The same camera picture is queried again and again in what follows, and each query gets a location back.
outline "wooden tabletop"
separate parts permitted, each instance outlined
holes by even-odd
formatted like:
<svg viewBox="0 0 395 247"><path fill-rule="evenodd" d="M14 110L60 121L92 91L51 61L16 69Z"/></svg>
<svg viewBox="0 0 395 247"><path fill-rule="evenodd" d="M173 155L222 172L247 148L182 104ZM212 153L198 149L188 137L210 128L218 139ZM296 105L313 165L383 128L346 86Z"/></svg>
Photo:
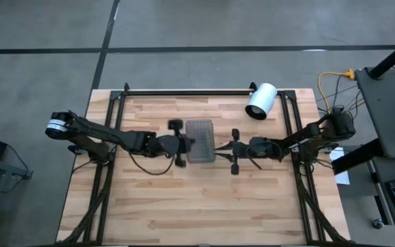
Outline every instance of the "wooden tabletop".
<svg viewBox="0 0 395 247"><path fill-rule="evenodd" d="M302 124L319 118L311 89L294 89ZM104 124L110 90L94 90L86 118ZM149 130L171 134L169 119L210 119L215 144L232 139L231 129L240 130L240 141L254 136L286 137L280 100L264 121L248 117L244 111L248 96L157 96L127 97L121 130ZM293 130L296 130L292 111ZM112 122L115 122L115 109ZM75 167L87 162L79 156ZM136 160L148 169L165 169L169 159ZM230 163L217 158L214 163L173 166L162 176L150 176L135 166L119 148L110 192L104 244L196 245L196 244L304 244L290 156L282 163L258 160L258 170L240 160L240 174L230 174ZM64 239L86 213L95 173L94 165L77 170L71 177L57 240ZM331 169L315 165L313 173L321 210L345 238L349 238L335 177ZM315 233L313 214L311 228ZM97 232L97 218L92 235Z"/></svg>

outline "black metal frame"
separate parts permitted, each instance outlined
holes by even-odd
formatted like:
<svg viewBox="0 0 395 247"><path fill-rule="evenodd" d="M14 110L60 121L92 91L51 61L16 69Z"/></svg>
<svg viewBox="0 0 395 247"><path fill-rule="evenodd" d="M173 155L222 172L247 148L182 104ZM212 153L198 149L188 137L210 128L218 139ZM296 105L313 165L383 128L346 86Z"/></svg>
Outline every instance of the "black metal frame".
<svg viewBox="0 0 395 247"><path fill-rule="evenodd" d="M196 96L196 95L249 95L250 93L255 92L257 90L256 84L251 83L250 87L248 89L234 89L234 90L229 90L229 89L222 89L222 90L130 90L129 86L125 84L125 88L123 91L111 91L110 92L110 97L109 97L109 104L108 104L108 110L106 113L106 120L105 120L105 126L109 126L111 119L112 119L112 110L114 108L114 104L117 100L119 100L119 109L117 113L117 120L115 122L115 128L119 129L121 125L121 118L123 116L123 111L124 111L124 104L125 104L125 98L132 96L132 97L137 97L137 96ZM295 91L278 91L277 93L278 96L281 98L282 102L282 107L283 107L283 116L285 118L285 126L286 126L286 131L287 135L291 135L293 133L292 127L291 127L291 119L289 116L289 107L287 105L287 100L290 100L293 111L294 111L294 119L296 123L296 128L297 131L302 129L302 123L301 123L301 118L300 118L300 112L298 109L298 103L296 99L296 93ZM95 176L94 176L94 183L93 183L93 188L92 188L92 193L91 193L91 200L89 203L89 210L84 216L82 222L84 221L84 224L81 225L79 224L79 230L80 228L83 228L84 230L84 236L82 238L82 242L77 242L79 239L79 236L75 236L70 242L57 242L54 244L54 246L101 246L102 245L102 240L104 236L104 227L106 223L106 215L107 215L107 210L108 210L108 201L109 201L109 193L110 193L110 187L112 184L112 174L114 171L114 166L115 166L115 153L116 150L113 151L113 158L111 162L108 164L107 172L106 172L106 180L104 182L104 186L99 192L99 187L100 187L100 178L101 178L101 173L103 170L103 165L98 164L97 169L95 171ZM301 218L302 218L302 223L303 223L303 228L304 228L304 236L306 237L306 243L307 244L317 244L319 242L324 242L324 243L329 243L326 242L325 235L324 235L324 229L321 224L320 219L322 219L322 222L326 220L324 215L321 215L318 217L317 213L314 213L315 215L315 224L316 228L318 230L318 239L319 240L313 240L312 237L312 232L311 232L311 226L310 226L310 221L309 221L309 214L307 211L306 203L309 204L309 206L312 208L313 212L320 212L319 206L318 206L318 198L316 195L316 190L315 190L315 183L313 181L313 176L312 173L307 169L306 170L306 177L307 177L307 182L308 182L308 189L309 189L309 195L308 198L306 198L306 193L307 190L304 187L304 184L302 182L302 177L300 173L300 162L298 158L298 153L292 152L291 154L292 157L292 165L294 168L294 176L296 180L296 187L297 187L297 192L298 192L298 201L300 203L300 213L301 213ZM101 211L99 215L99 224L97 227L97 235L95 237L95 240L91 240L91 229L92 229L92 219L95 214L95 212L98 210L98 208L101 205Z"/></svg>

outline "wheel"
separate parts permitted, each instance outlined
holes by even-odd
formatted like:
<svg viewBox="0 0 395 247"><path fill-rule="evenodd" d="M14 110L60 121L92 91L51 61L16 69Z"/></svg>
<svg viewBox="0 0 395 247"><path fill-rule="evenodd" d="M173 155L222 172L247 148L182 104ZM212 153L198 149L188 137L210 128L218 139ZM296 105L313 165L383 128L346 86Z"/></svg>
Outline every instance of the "wheel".
<svg viewBox="0 0 395 247"><path fill-rule="evenodd" d="M373 227L375 228L375 229L381 229L383 226L385 226L384 224L383 224L383 220L382 219L375 219L375 220L373 220L372 221L372 225L373 225Z"/></svg>

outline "white paper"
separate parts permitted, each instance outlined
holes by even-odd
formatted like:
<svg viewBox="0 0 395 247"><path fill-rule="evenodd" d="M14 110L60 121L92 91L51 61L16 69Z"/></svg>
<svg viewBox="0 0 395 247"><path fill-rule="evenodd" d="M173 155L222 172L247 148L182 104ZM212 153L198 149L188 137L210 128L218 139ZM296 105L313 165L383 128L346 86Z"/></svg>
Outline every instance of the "white paper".
<svg viewBox="0 0 395 247"><path fill-rule="evenodd" d="M341 147L337 147L330 153L330 159L332 161L334 161L335 159L338 159L339 157L342 157L343 155L344 155L344 149ZM336 175L335 180L336 180L336 183L338 183L338 184L350 185L350 179L348 178L347 171Z"/></svg>

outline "gray floor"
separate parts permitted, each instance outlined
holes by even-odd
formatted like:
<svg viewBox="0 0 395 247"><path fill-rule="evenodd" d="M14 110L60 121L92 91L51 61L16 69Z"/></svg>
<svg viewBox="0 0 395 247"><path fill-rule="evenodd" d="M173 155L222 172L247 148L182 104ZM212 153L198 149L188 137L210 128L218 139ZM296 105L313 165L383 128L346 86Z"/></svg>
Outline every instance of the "gray floor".
<svg viewBox="0 0 395 247"><path fill-rule="evenodd" d="M113 0L0 0L0 49L100 48ZM121 0L110 47L229 45L395 45L395 0ZM108 54L99 87L235 88L269 82L314 88L323 71L373 66L391 51L270 51ZM13 145L33 178L5 196L0 246L50 244L56 237L74 157L48 139L52 111L84 114L98 54L0 55L0 139ZM323 80L333 93L336 77ZM344 89L355 82L342 80ZM342 93L347 105L357 89ZM365 106L357 134L376 137ZM392 227L373 230L371 198L343 198L353 240L395 246Z"/></svg>

